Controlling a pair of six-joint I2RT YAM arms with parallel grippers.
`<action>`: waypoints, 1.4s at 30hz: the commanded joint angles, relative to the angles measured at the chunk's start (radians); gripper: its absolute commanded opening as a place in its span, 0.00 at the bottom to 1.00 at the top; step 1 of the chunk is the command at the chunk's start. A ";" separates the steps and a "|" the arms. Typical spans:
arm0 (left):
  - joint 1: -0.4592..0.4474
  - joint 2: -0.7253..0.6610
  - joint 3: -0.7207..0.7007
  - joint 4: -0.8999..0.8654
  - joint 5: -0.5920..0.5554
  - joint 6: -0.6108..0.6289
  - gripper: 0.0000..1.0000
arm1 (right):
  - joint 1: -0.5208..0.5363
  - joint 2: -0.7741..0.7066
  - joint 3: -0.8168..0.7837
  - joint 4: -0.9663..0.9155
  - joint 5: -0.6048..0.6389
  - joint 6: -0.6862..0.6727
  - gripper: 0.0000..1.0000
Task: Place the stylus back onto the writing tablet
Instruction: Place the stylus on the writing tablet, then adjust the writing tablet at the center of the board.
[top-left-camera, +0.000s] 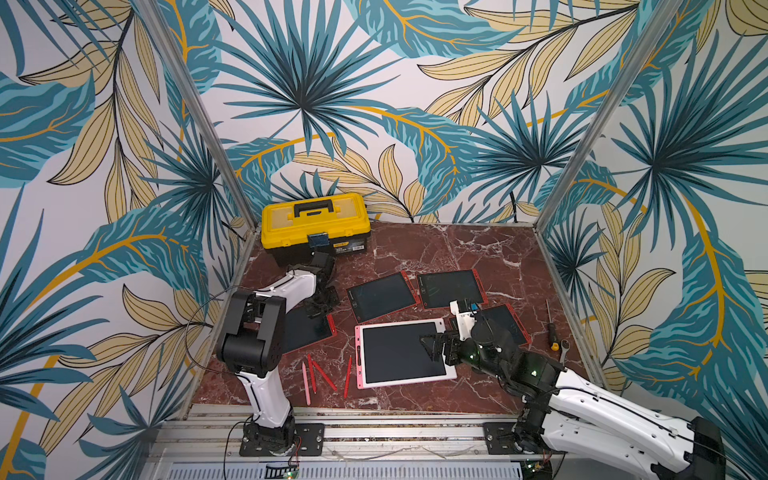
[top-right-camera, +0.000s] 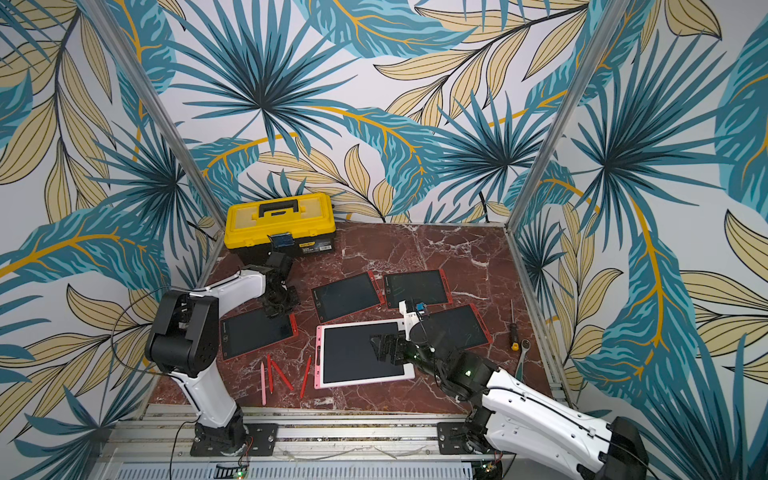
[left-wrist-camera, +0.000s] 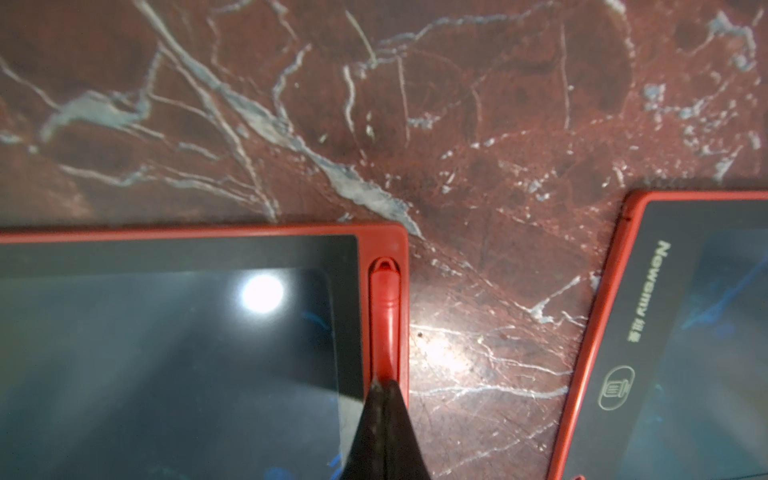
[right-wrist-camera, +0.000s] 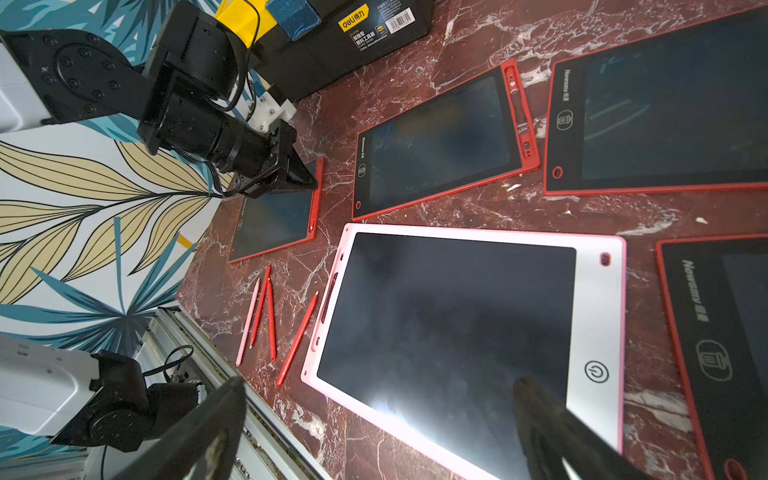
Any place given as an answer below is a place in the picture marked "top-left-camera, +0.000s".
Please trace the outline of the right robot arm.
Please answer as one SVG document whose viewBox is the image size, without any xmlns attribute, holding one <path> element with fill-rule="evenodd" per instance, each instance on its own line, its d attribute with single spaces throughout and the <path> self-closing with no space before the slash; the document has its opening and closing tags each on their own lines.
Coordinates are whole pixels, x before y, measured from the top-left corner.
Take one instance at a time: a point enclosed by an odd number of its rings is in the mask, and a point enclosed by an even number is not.
<svg viewBox="0 0 768 480">
<path fill-rule="evenodd" d="M 495 378 L 523 401 L 509 431 L 493 437 L 517 452 L 575 454 L 643 479 L 723 479 L 720 429 L 696 417 L 667 416 L 613 394 L 564 365 L 520 349 L 508 335 L 479 322 L 424 335 L 427 355 L 447 366 L 466 364 Z"/>
</svg>

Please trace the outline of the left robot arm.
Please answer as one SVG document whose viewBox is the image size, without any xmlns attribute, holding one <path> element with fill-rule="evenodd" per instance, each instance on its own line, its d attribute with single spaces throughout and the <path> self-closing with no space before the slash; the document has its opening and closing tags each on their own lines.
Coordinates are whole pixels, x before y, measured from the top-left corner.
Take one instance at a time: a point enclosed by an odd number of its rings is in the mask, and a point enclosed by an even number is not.
<svg viewBox="0 0 768 480">
<path fill-rule="evenodd" d="M 253 409 L 244 425 L 244 448 L 280 455 L 298 444 L 293 407 L 285 396 L 278 365 L 288 332 L 288 313 L 303 305 L 309 319 L 326 319 L 338 305 L 330 285 L 335 258 L 315 253 L 269 286 L 238 289 L 224 316 L 215 353 L 240 380 Z"/>
</svg>

